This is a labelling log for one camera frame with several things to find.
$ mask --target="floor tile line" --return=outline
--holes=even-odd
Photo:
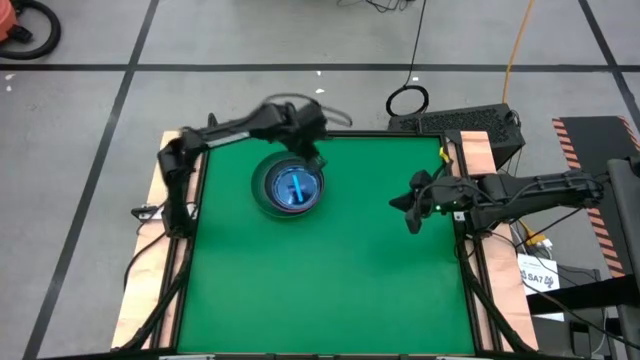
[[[620,91],[620,95],[622,95],[622,99],[624,100],[625,105],[627,106],[627,110],[629,114],[631,114],[631,118],[633,122],[636,124],[636,127],[640,128],[640,109],[638,108],[638,104],[636,103],[635,97],[631,90],[629,89],[629,85],[627,85],[627,81],[624,79],[622,75],[621,67],[618,66],[615,57],[613,56],[613,52],[607,44],[607,40],[604,37],[604,33],[600,29],[600,25],[598,25],[598,21],[596,20],[593,11],[591,10],[591,6],[587,0],[578,0],[580,4],[580,8],[582,8],[582,12],[584,13],[585,18],[587,19],[587,23],[591,28],[591,32],[600,47],[600,51],[604,56],[607,65],[609,65],[612,69],[611,74],[618,86],[618,90]],[[635,69],[636,66],[625,66],[624,68],[631,70]]]
[[[109,146],[111,145],[111,140],[113,139],[116,126],[118,125],[118,120],[120,119],[120,114],[122,113],[122,108],[124,106],[129,88],[131,86],[131,81],[133,80],[133,76],[135,74],[134,67],[140,60],[142,48],[144,47],[144,43],[149,34],[149,29],[151,27],[151,22],[153,21],[153,17],[158,7],[158,2],[159,0],[150,0],[149,2],[149,7],[147,8],[144,21],[142,23],[140,32],[138,33],[136,43],[133,47],[133,51],[129,59],[129,64],[127,65],[127,70],[124,73],[120,88],[118,89],[118,93],[114,99],[113,107],[111,108],[111,112],[109,114],[109,119],[105,124],[104,132],[102,133],[102,137],[100,139],[96,155],[93,159],[91,169],[89,170],[87,181],[85,183],[84,189],[82,190],[80,201],[78,202],[73,220],[69,227],[69,232],[67,233],[67,237],[62,247],[62,251],[60,252],[60,257],[58,258],[53,276],[51,277],[47,293],[44,297],[44,300],[42,301],[42,306],[40,307],[40,311],[38,312],[38,317],[36,318],[36,322],[33,326],[33,330],[31,331],[29,341],[27,342],[27,346],[22,357],[23,359],[35,359],[38,357],[38,353],[40,352],[40,347],[42,346],[47,328],[49,327],[51,316],[53,315],[53,311],[60,296],[60,291],[62,290],[64,280],[67,276],[69,266],[71,264],[71,259],[73,258],[73,253],[76,249],[78,239],[80,238],[80,233],[82,231],[84,221],[87,217],[87,212],[89,211],[89,206],[91,204],[93,194],[95,193],[98,184],[100,173],[102,172],[102,167],[104,166],[107,153],[109,151]]]
[[[128,64],[0,64],[0,71],[126,71]],[[154,72],[258,72],[258,71],[408,71],[410,64],[138,64],[135,71]],[[503,64],[415,64],[414,71],[422,72],[504,72]],[[624,65],[625,72],[640,72],[640,65]],[[512,72],[531,73],[594,73],[613,72],[610,65],[533,65],[520,64]]]

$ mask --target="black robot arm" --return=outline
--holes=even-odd
[[[187,209],[186,195],[196,160],[205,151],[248,138],[277,141],[303,158],[310,169],[322,168],[325,161],[314,141],[323,139],[327,134],[327,117],[323,113],[327,108],[313,99],[305,99],[310,101],[300,109],[291,103],[279,105],[265,101],[241,119],[197,130],[183,128],[178,138],[160,150],[158,163],[168,192],[162,219],[168,236],[184,238],[194,235],[195,222]],[[339,114],[345,119],[344,124],[350,126],[351,118]]]
[[[422,218],[433,212],[466,212],[469,234],[493,230],[500,222],[556,206],[595,207],[603,188],[580,170],[516,178],[491,174],[478,180],[444,176],[433,179],[426,171],[414,175],[411,191],[390,201],[406,213],[409,231],[418,233]]]

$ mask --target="green table surface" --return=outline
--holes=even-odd
[[[409,234],[388,201],[441,164],[436,138],[338,138],[320,203],[276,219],[251,175],[277,144],[211,152],[180,352],[472,354],[450,216]]]

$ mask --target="wire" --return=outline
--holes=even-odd
[[[413,72],[413,63],[416,59],[416,51],[418,50],[418,40],[420,40],[420,32],[422,31],[422,19],[424,18],[424,9],[427,7],[427,0],[424,0],[422,3],[422,11],[420,12],[420,21],[418,22],[418,33],[416,34],[416,43],[413,45],[413,55],[411,55],[411,66],[409,66],[409,76],[407,76],[407,81],[404,82],[406,86],[411,80],[411,72]]]
[[[461,255],[461,251],[466,251],[466,249],[463,249],[464,246],[462,245],[464,244],[460,242],[458,242],[458,244],[460,244],[460,246],[458,247],[458,251],[460,251],[459,254]],[[513,330],[507,319],[504,317],[504,315],[502,315],[489,295],[487,295],[486,291],[480,284],[480,280],[478,280],[478,278],[473,273],[473,269],[471,268],[469,260],[461,256],[459,256],[458,258],[461,259],[460,264],[463,280],[466,281],[468,286],[471,288],[471,291],[476,294],[478,300],[480,300],[480,303],[482,303],[482,305],[486,309],[487,315],[494,320],[496,326],[498,327],[498,330],[502,332],[502,335],[507,340],[507,343],[509,343],[511,348],[516,352],[535,353],[536,351],[529,345],[527,345],[522,340],[520,335],[515,330]]]
[[[567,214],[567,215],[565,215],[565,216],[561,217],[560,219],[558,219],[558,220],[556,220],[556,221],[552,222],[551,224],[549,224],[549,225],[545,226],[544,228],[542,228],[542,230],[539,230],[539,231],[538,231],[538,232],[536,232],[535,234],[533,234],[533,235],[531,235],[531,236],[527,236],[527,238],[526,238],[526,239],[524,239],[524,241],[521,241],[520,243],[518,243],[518,244],[516,245],[516,248],[517,248],[517,247],[519,247],[519,246],[521,246],[521,245],[523,245],[523,244],[525,244],[525,243],[527,242],[527,240],[529,240],[529,239],[531,239],[531,238],[535,237],[535,236],[536,236],[536,235],[538,235],[538,234],[542,234],[543,232],[545,232],[545,231],[549,230],[550,228],[552,228],[552,227],[554,227],[554,226],[558,225],[560,222],[562,222],[562,221],[564,221],[564,220],[566,220],[566,219],[570,218],[571,216],[573,216],[573,215],[577,214],[577,213],[578,213],[578,211],[580,211],[580,210],[582,210],[582,208],[575,209],[574,211],[570,212],[569,214]]]
[[[520,40],[522,40],[522,34],[524,34],[524,30],[527,28],[529,15],[531,14],[531,9],[533,8],[533,4],[535,2],[535,0],[529,0],[527,11],[524,13],[522,24],[520,24],[520,31],[518,31],[518,36],[516,37],[516,43],[513,45],[513,50],[511,50],[511,56],[509,57],[509,63],[507,64],[507,72],[504,76],[504,87],[502,88],[502,103],[504,104],[507,103],[507,92],[509,91],[509,77],[511,76],[511,66],[513,65],[513,61],[516,58],[516,53],[518,52],[518,48],[520,47]]]
[[[602,309],[602,330],[607,330],[607,310],[606,309]],[[600,344],[598,344],[598,347],[593,350],[591,352],[591,356],[595,355],[598,351],[600,351],[600,349],[602,349],[602,345],[604,345],[604,340],[608,339],[609,336],[606,333],[602,334],[602,339],[600,340]]]
[[[369,4],[369,5],[373,6],[373,7],[374,7],[376,10],[378,10],[378,12],[379,12],[379,13],[381,13],[381,14],[384,14],[384,13],[386,13],[387,11],[393,11],[393,10],[397,9],[397,8],[398,8],[398,4],[400,4],[400,2],[401,2],[402,0],[398,0],[398,1],[396,1],[396,4],[395,4],[393,7],[390,7],[390,6],[391,6],[391,2],[392,2],[392,1],[393,1],[393,0],[389,0],[389,3],[387,4],[387,6],[384,6],[384,5],[380,5],[380,4],[378,4],[378,3],[373,2],[372,0],[365,0],[365,2],[366,2],[367,4]]]
[[[524,240],[522,240],[522,237],[520,236],[520,231],[518,230],[518,222],[515,223],[515,229],[513,229],[513,233],[516,234],[516,237],[518,238],[518,244],[523,242]],[[527,251],[527,247],[523,246],[522,247],[522,251],[526,254],[529,255],[529,251]]]
[[[49,20],[51,24],[51,31],[49,33],[49,37],[41,46],[27,51],[10,51],[0,49],[0,58],[13,60],[31,60],[51,53],[58,46],[60,37],[62,36],[62,26],[60,25],[60,19],[58,19],[56,14],[48,6],[38,1],[12,1],[12,3],[13,6],[15,6],[16,10],[23,10],[22,8],[31,8],[42,13]]]
[[[167,292],[162,295],[162,297],[158,300],[156,306],[153,308],[147,319],[144,321],[142,326],[138,328],[136,333],[133,335],[131,340],[122,345],[120,348],[112,349],[118,351],[126,351],[126,350],[139,350],[144,345],[146,339],[149,337],[151,332],[153,331],[155,324],[160,321],[160,319],[164,316],[164,313],[173,300],[173,297],[177,294],[177,292],[185,285],[189,268],[191,267],[191,259],[193,252],[193,241],[192,239],[187,238],[186,248],[184,252],[184,258],[182,260],[182,264],[180,265],[180,269],[178,273],[171,281],[171,285],[169,285]]]
[[[554,299],[553,297],[551,297],[551,296],[549,296],[549,295],[547,295],[547,294],[545,294],[545,293],[543,293],[543,292],[539,291],[538,289],[536,289],[536,288],[534,288],[534,287],[530,286],[529,284],[527,284],[527,283],[526,283],[526,282],[524,282],[524,281],[523,281],[522,283],[524,284],[524,286],[526,286],[526,287],[528,287],[529,289],[531,289],[531,290],[535,291],[538,295],[540,295],[540,296],[542,296],[543,298],[545,298],[545,299],[547,299],[547,300],[551,301],[552,303],[554,303],[557,307],[559,307],[560,309],[562,309],[562,311],[564,311],[564,312],[567,312],[567,313],[571,314],[571,316],[573,316],[574,318],[576,318],[576,319],[578,319],[578,320],[582,321],[582,322],[583,322],[583,323],[585,323],[586,325],[591,326],[592,328],[594,328],[594,329],[598,330],[599,332],[601,332],[601,333],[605,334],[606,336],[611,337],[611,338],[614,338],[614,339],[616,339],[616,340],[620,341],[621,343],[623,343],[623,344],[625,344],[625,345],[627,345],[627,346],[629,346],[629,347],[632,347],[632,348],[634,348],[634,349],[640,350],[640,345],[635,344],[635,343],[632,343],[632,342],[630,342],[630,341],[628,341],[628,340],[625,340],[624,338],[622,338],[622,337],[620,337],[620,336],[614,335],[613,333],[611,333],[611,332],[609,332],[609,331],[607,331],[607,330],[605,330],[605,329],[601,328],[600,326],[598,326],[598,325],[596,325],[596,324],[592,323],[591,321],[586,320],[585,318],[583,318],[583,317],[581,317],[581,316],[577,315],[575,312],[573,312],[571,309],[569,309],[566,305],[564,305],[564,304],[563,304],[563,303],[561,303],[560,301],[558,301],[558,300]]]
[[[524,149],[524,147],[521,147],[520,151],[518,151],[518,160],[516,161],[516,169],[513,172],[514,177],[518,175],[518,166],[520,166],[520,157],[522,156],[522,149]]]
[[[145,251],[151,249],[153,247],[153,245],[157,244],[160,240],[162,240],[166,234],[167,234],[166,232],[163,232],[162,234],[160,234],[157,238],[153,239],[150,243],[148,243],[142,249],[140,249],[140,251],[138,251],[133,256],[133,258],[131,258],[131,261],[129,261],[129,264],[127,265],[127,269],[124,271],[123,290],[127,290],[127,281],[129,280],[129,272],[131,271],[131,268],[133,267],[133,264],[136,263],[138,258],[142,254],[144,254]]]
[[[491,232],[491,234],[492,234],[492,235],[499,236],[499,237],[501,237],[501,238],[503,238],[503,239],[505,239],[505,240],[509,241],[509,239],[508,239],[507,237],[505,237],[505,236],[503,236],[503,235],[500,235],[500,234],[498,234],[498,233],[495,233],[495,232],[493,232],[493,231]],[[514,250],[516,250],[516,254],[517,254],[517,246],[515,246],[515,245],[514,245],[514,247],[513,247],[513,248],[514,248]],[[564,275],[562,275],[562,274],[558,273],[557,271],[554,271],[554,270],[552,270],[552,269],[549,269],[549,268],[544,264],[544,262],[542,262],[542,260],[541,260],[539,257],[537,257],[537,256],[535,256],[535,255],[531,255],[531,256],[535,257],[535,258],[536,258],[536,260],[538,260],[538,262],[540,263],[540,265],[541,265],[543,268],[547,269],[549,272],[552,272],[552,273],[556,274],[558,277],[560,277],[560,278],[564,279],[564,280],[565,280],[565,281],[567,281],[568,283],[573,284],[574,286],[580,286],[580,285],[578,285],[577,283],[575,283],[574,281],[572,281],[571,279],[567,278],[566,276],[564,276]],[[584,275],[587,275],[587,276],[591,277],[593,280],[598,281],[598,279],[596,279],[596,278],[595,278],[595,276],[593,276],[593,275],[589,274],[589,273],[588,273],[588,272],[586,272],[586,271],[579,271],[579,270],[571,270],[571,269],[567,269],[566,267],[563,267],[562,265],[559,265],[559,264],[557,264],[557,266],[558,266],[558,267],[560,267],[560,268],[562,268],[564,271],[569,271],[569,272],[573,272],[573,273],[580,273],[580,274],[584,274]],[[533,289],[531,286],[529,286],[528,284],[526,284],[524,281],[523,281],[523,284],[525,284],[528,288]],[[577,315],[575,315],[575,313],[573,313],[573,312],[571,312],[571,311],[567,311],[567,312],[568,312],[568,313],[570,313],[571,315],[575,316],[575,317],[578,317]],[[593,351],[591,352],[591,355],[592,355],[592,356],[593,356],[595,353],[597,353],[598,351],[600,351],[600,349],[602,348],[602,346],[603,346],[603,344],[604,344],[604,340],[605,340],[606,338],[608,338],[608,337],[609,337],[609,333],[606,331],[606,324],[607,324],[607,311],[606,311],[606,309],[604,309],[604,308],[602,309],[602,318],[603,318],[603,325],[602,325],[602,329],[598,329],[597,327],[595,327],[595,326],[594,326],[594,328],[596,328],[598,331],[602,332],[602,334],[603,334],[603,335],[602,335],[602,339],[600,340],[600,344],[598,345],[598,347],[597,347],[595,350],[593,350]]]
[[[400,95],[401,93],[407,90],[419,91],[422,94],[423,101],[422,101],[422,106],[420,106],[418,110],[406,115],[422,114],[425,111],[427,111],[427,108],[429,107],[429,92],[427,91],[427,89],[425,89],[423,86],[420,86],[420,85],[409,85],[409,80],[411,80],[411,74],[413,73],[413,66],[416,59],[416,52],[418,50],[420,33],[422,32],[422,20],[424,19],[424,10],[426,7],[427,7],[427,0],[423,0],[422,10],[420,11],[420,21],[418,23],[418,32],[416,34],[416,42],[413,45],[413,55],[411,55],[411,65],[409,66],[409,74],[407,75],[407,80],[398,90],[394,91],[393,93],[391,93],[391,95],[389,95],[389,98],[387,98],[387,103],[385,104],[387,114],[389,114],[390,116],[399,116],[398,114],[394,113],[393,110],[391,109],[391,103],[393,102],[393,99],[395,99],[396,96]]]
[[[338,7],[348,7],[348,6],[353,6],[353,5],[356,5],[356,4],[360,4],[363,1],[364,0],[356,0],[356,1],[348,3],[348,4],[343,4],[343,0],[338,0],[338,1],[336,1],[336,5]]]

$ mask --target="sticker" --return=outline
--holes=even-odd
[[[532,288],[540,292],[560,289],[558,265],[555,261],[518,254],[518,266],[520,267],[520,277],[522,278],[522,281]],[[536,292],[525,286],[524,293],[526,295],[531,295]],[[564,321],[563,313],[534,316],[549,320]]]

